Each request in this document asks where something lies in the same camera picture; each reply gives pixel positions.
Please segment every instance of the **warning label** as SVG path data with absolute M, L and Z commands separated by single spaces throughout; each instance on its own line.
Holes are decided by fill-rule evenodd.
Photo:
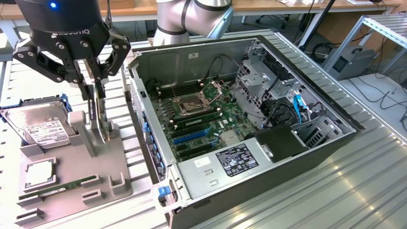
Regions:
M 217 153 L 217 156 L 230 177 L 243 173 L 259 165 L 246 144 Z
M 27 125 L 25 130 L 41 146 L 69 140 L 69 134 L 59 120 Z

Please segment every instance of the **motherboard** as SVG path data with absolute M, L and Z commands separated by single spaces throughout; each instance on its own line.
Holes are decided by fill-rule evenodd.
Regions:
M 187 89 L 169 88 L 151 97 L 170 147 L 179 162 L 239 143 L 257 131 L 237 104 L 233 83 L 211 81 Z

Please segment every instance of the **hard drive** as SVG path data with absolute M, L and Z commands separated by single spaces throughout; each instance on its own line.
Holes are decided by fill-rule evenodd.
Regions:
M 78 131 L 69 124 L 69 98 L 54 96 L 22 101 L 0 108 L 0 117 L 15 129 L 26 145 L 39 144 L 43 149 L 70 144 Z

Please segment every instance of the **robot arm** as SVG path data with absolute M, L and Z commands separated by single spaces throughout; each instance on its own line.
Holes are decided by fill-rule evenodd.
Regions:
M 31 39 L 19 42 L 14 58 L 34 70 L 61 83 L 77 84 L 85 100 L 94 95 L 79 69 L 83 60 L 101 98 L 105 98 L 103 84 L 109 75 L 115 75 L 131 50 L 129 39 L 109 31 L 102 20 L 97 0 L 17 0 L 31 28 Z M 98 56 L 107 41 L 114 51 L 102 64 Z M 47 50 L 63 64 L 42 52 Z
M 231 24 L 231 0 L 157 0 L 154 46 L 190 41 L 189 31 L 219 39 Z

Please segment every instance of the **green circuit board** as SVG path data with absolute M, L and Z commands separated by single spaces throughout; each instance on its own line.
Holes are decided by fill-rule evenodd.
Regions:
M 243 140 L 246 135 L 257 130 L 245 116 L 245 111 L 237 102 L 233 101 L 233 95 L 230 93 L 231 88 L 223 84 L 221 89 L 223 94 L 219 96 L 219 91 L 215 86 L 209 85 L 205 88 L 203 93 L 209 102 L 219 96 L 218 99 L 206 106 L 199 104 L 197 99 L 199 93 L 185 94 L 177 98 L 173 97 L 166 99 L 159 99 L 158 96 L 151 97 L 163 131 L 179 162 L 226 147 L 227 143 L 222 139 L 222 133 L 233 130 L 239 139 Z M 189 115 L 182 114 L 183 110 L 185 112 L 187 110 L 190 114 L 197 114 L 198 117 L 186 118 Z M 178 130 L 175 130 L 171 120 L 183 118 L 187 119 L 187 121 L 179 121 L 179 127 Z M 174 137 L 174 135 L 185 130 L 189 131 L 194 128 L 199 128 L 201 130 Z M 206 132 L 205 136 L 179 144 L 174 143 L 174 140 L 194 135 L 195 133 L 202 133 L 203 131 Z

